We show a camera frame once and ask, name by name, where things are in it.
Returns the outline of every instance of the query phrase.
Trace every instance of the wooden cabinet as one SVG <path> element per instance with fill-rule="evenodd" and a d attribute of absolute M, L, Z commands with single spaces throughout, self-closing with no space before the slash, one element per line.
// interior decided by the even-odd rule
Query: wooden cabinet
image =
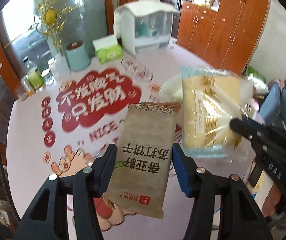
<path fill-rule="evenodd" d="M 203 58 L 209 43 L 216 18 L 216 12 L 205 7 L 199 7 L 192 34 L 190 51 Z"/>
<path fill-rule="evenodd" d="M 198 5 L 184 2 L 181 11 L 177 44 L 189 49 L 192 32 L 196 21 Z"/>
<path fill-rule="evenodd" d="M 270 0 L 221 0 L 215 11 L 184 3 L 177 43 L 215 68 L 240 74 L 262 33 Z"/>
<path fill-rule="evenodd" d="M 204 60 L 220 68 L 235 32 L 243 0 L 221 0 Z"/>
<path fill-rule="evenodd" d="M 232 43 L 221 68 L 240 74 L 249 61 L 262 31 L 269 0 L 243 0 Z"/>

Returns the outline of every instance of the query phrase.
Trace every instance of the yellow ornament ball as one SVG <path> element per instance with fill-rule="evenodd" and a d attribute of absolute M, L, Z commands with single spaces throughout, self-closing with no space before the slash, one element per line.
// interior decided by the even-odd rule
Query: yellow ornament ball
<path fill-rule="evenodd" d="M 45 12 L 44 21 L 46 24 L 53 24 L 56 21 L 56 12 L 53 10 L 49 10 Z"/>

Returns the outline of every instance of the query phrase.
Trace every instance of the brown snack wrapper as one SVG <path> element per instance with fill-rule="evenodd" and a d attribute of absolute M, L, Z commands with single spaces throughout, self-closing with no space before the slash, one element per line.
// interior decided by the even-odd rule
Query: brown snack wrapper
<path fill-rule="evenodd" d="M 104 199 L 128 211 L 163 218 L 179 110 L 180 103 L 129 106 Z"/>

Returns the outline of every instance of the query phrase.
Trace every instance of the teal canister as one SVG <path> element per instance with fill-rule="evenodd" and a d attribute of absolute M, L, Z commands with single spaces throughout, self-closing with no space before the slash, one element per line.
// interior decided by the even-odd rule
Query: teal canister
<path fill-rule="evenodd" d="M 71 71 L 80 71 L 91 63 L 83 41 L 78 41 L 67 46 L 66 57 Z"/>

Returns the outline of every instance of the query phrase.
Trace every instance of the clear plastic bag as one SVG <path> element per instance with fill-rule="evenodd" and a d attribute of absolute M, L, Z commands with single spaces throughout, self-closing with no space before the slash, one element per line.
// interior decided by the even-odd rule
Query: clear plastic bag
<path fill-rule="evenodd" d="M 253 84 L 226 70 L 181 67 L 184 153 L 196 158 L 234 158 L 241 136 L 229 122 L 252 115 Z"/>

